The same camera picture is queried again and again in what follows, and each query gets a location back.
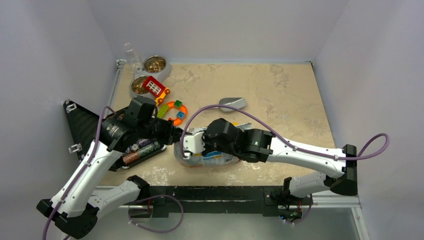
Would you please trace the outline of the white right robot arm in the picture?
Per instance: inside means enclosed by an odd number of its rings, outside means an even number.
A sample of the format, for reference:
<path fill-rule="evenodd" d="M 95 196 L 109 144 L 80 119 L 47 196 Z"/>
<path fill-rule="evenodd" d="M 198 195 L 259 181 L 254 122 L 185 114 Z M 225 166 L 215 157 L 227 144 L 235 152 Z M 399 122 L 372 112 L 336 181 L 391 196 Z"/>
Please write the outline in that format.
<path fill-rule="evenodd" d="M 323 148 L 283 141 L 270 131 L 241 130 L 223 118 L 207 126 L 203 141 L 206 150 L 217 150 L 248 163 L 284 163 L 313 170 L 284 180 L 280 196 L 288 204 L 322 191 L 342 196 L 358 194 L 357 165 L 344 159 L 355 153 L 355 146 Z"/>

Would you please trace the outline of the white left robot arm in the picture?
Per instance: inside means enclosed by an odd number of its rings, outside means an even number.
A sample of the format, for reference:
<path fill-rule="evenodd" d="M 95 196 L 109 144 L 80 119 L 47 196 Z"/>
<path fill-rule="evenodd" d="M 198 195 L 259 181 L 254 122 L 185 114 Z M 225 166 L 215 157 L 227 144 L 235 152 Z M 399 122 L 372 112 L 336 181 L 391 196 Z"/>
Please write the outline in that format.
<path fill-rule="evenodd" d="M 47 217 L 46 229 L 54 223 L 67 238 L 79 240 L 118 207 L 127 203 L 142 205 L 154 198 L 150 185 L 137 175 L 106 194 L 94 196 L 93 192 L 106 172 L 124 161 L 123 153 L 137 140 L 172 145 L 181 139 L 183 129 L 171 120 L 158 118 L 156 111 L 152 99 L 138 96 L 127 107 L 99 117 L 95 137 L 75 172 L 56 195 L 40 200 L 36 206 Z"/>

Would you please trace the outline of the silver metal scoop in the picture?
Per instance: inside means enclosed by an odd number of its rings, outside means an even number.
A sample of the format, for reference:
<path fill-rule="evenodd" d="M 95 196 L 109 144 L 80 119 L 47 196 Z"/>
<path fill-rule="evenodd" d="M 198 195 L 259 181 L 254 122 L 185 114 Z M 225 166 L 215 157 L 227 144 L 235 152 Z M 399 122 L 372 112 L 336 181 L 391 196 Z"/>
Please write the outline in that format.
<path fill-rule="evenodd" d="M 219 100 L 219 105 L 233 107 L 235 109 L 244 109 L 247 106 L 247 102 L 244 97 L 225 97 Z M 227 107 L 219 107 L 219 110 L 223 113 L 232 113 L 235 110 Z"/>

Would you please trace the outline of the colourful pet food bag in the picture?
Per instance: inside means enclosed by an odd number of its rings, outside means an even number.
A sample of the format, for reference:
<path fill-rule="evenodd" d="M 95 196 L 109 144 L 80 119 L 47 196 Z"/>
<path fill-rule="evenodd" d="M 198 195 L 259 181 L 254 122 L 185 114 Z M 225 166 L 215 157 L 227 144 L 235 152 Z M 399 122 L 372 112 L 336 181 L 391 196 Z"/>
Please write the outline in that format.
<path fill-rule="evenodd" d="M 173 145 L 173 150 L 175 158 L 186 167 L 218 167 L 236 164 L 240 161 L 235 156 L 217 150 L 209 151 L 205 155 L 196 153 L 190 158 L 184 159 L 179 142 Z"/>

